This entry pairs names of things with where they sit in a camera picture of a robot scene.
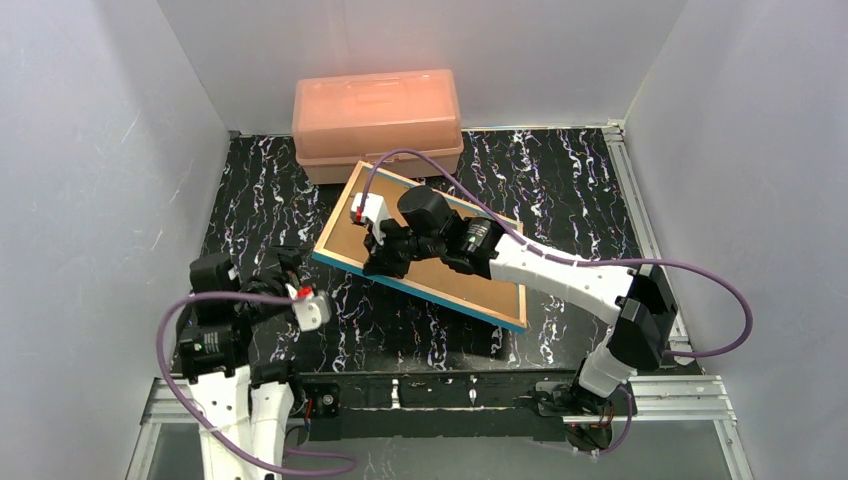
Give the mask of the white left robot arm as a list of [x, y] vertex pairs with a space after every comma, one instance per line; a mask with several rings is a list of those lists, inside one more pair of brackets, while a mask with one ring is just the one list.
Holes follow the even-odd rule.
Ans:
[[[260, 272], [239, 277], [227, 253], [193, 261], [189, 280], [194, 293], [243, 292], [286, 298], [301, 286], [302, 254], [276, 245]], [[192, 400], [207, 424], [199, 438], [206, 479], [274, 479], [280, 475], [234, 454], [217, 439], [231, 443], [267, 464], [283, 460], [285, 425], [297, 399], [295, 372], [288, 361], [252, 368], [249, 347], [256, 324], [277, 315], [291, 316], [288, 306], [243, 301], [203, 301], [191, 307], [191, 325], [178, 340], [177, 353]]]

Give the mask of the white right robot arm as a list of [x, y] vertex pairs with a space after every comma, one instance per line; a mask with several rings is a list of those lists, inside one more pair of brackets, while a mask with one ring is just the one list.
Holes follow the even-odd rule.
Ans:
[[530, 287], [575, 305], [611, 330], [587, 355], [573, 396], [609, 397], [640, 371], [658, 369], [678, 305], [658, 265], [588, 266], [584, 259], [531, 241], [491, 217], [463, 217], [435, 190], [419, 185], [397, 202], [358, 193], [350, 217], [367, 229], [367, 276], [404, 278], [412, 263], [438, 259], [452, 271]]

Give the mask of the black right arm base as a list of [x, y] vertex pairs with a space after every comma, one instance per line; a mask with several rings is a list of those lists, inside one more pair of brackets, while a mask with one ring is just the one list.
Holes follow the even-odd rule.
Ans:
[[599, 397], [577, 383], [538, 382], [530, 399], [539, 416], [563, 419], [566, 442], [573, 451], [592, 457], [620, 447], [637, 413], [630, 384]]

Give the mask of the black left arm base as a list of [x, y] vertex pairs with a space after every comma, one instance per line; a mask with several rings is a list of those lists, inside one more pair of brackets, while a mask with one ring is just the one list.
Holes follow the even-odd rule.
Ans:
[[340, 411], [341, 388], [331, 382], [287, 383], [293, 404], [283, 426], [283, 452], [305, 445], [318, 420], [335, 419]]

